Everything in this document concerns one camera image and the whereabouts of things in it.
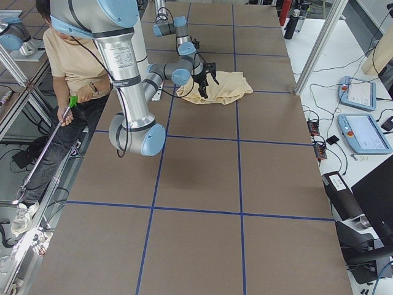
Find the black monitor arm base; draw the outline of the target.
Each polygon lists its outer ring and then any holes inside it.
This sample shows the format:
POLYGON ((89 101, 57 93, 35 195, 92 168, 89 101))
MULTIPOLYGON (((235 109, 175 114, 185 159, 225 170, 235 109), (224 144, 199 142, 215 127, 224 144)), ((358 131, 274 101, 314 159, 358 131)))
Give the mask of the black monitor arm base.
POLYGON ((392 240, 361 234, 343 222, 335 223, 344 261, 358 284, 392 278, 392 240))

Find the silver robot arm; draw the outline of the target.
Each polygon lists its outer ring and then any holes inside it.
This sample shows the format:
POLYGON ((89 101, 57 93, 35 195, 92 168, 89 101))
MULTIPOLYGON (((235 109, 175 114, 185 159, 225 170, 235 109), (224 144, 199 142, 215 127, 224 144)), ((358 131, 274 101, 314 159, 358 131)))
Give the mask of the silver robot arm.
POLYGON ((122 105, 109 127, 112 145, 123 152, 157 155, 165 143, 166 131, 156 122, 148 104, 163 81, 185 85, 193 79, 206 98, 206 76, 216 75, 215 63, 206 62, 190 40, 185 17, 154 24, 156 36, 176 35, 178 61, 146 66, 137 61, 137 49, 144 46, 144 39, 138 28, 136 1, 51 1, 50 10, 55 30, 92 39, 98 48, 122 105))
POLYGON ((156 37, 176 36, 176 49, 192 39, 188 31, 188 23, 184 16, 174 17, 166 6, 166 1, 154 1, 155 3, 155 23, 153 32, 156 37))

